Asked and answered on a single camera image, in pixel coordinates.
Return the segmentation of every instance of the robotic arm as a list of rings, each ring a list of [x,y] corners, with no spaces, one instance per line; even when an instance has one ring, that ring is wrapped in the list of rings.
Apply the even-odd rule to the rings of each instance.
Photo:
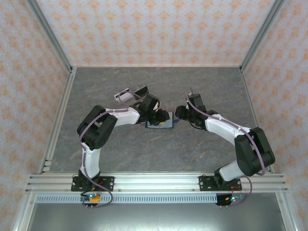
[[[201,114],[193,107],[206,113],[208,116]],[[207,111],[200,94],[189,95],[187,98],[187,106],[177,107],[175,115],[182,120],[195,124],[205,131],[216,133],[235,146],[236,160],[214,172],[214,181],[219,188],[228,185],[228,182],[233,179],[245,175],[252,176],[262,170],[262,164],[257,155],[257,151],[252,146],[246,134],[256,144],[264,167],[268,167],[275,162],[275,156],[262,129],[258,127],[253,129],[242,127],[224,119],[215,111]]]
[[[80,136],[85,128],[100,114],[109,112],[99,118],[96,123],[92,124],[82,137],[82,145],[86,152],[83,153],[83,165],[78,175],[81,180],[90,188],[92,183],[89,182],[85,174],[85,168],[88,176],[96,183],[100,175],[99,158],[101,148],[106,144],[112,130],[115,127],[125,124],[138,124],[148,121],[150,125],[158,125],[169,119],[167,111],[159,109],[159,99],[148,94],[142,102],[131,105],[128,109],[106,109],[100,105],[95,106],[86,116],[77,129]]]

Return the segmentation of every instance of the floral wallpaper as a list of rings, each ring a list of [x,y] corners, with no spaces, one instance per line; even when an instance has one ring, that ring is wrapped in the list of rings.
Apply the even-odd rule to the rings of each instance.
[[[0,1],[0,230],[37,173],[67,73],[25,0]]]
[[[289,0],[245,78],[261,127],[286,173],[297,215],[308,227],[308,4]]]
[[[239,66],[274,2],[38,0],[79,66]]]

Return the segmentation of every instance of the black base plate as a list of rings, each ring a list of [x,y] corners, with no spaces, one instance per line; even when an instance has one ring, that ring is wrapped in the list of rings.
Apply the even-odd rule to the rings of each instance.
[[[239,179],[234,179],[231,181],[228,181],[228,185],[224,185],[222,188],[219,188],[218,185],[214,182],[214,176],[206,176],[202,175],[199,176],[199,187],[200,191],[232,191],[231,186],[237,186],[242,190],[242,185]]]
[[[115,184],[115,178],[114,177],[99,177],[98,183],[100,184],[103,182],[101,185],[108,189],[109,191],[114,190],[114,184]],[[81,180],[80,176],[74,176],[73,177],[73,183],[71,187],[72,192],[85,192],[88,191],[89,187],[84,184],[84,182]],[[100,188],[96,187],[93,192],[98,192]]]

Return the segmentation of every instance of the gray marble floor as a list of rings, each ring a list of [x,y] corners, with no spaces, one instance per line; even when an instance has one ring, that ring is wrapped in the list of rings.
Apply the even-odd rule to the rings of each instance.
[[[78,171],[81,148],[76,129],[93,106],[119,108],[113,95],[147,85],[161,107],[185,105],[192,87],[207,110],[242,126],[254,127],[238,68],[110,67],[78,68],[50,171]],[[125,125],[113,130],[101,151],[101,171],[213,171],[235,159],[234,147],[219,136],[180,121],[173,129]]]

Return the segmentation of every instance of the patterned wall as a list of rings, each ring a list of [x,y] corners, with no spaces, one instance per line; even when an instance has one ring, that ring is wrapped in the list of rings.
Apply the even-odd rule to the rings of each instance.
[[[308,227],[308,4],[289,0],[245,72],[260,125]]]
[[[72,65],[239,66],[274,0],[38,0]]]
[[[25,0],[0,1],[0,34],[0,230],[12,230],[67,74]]]

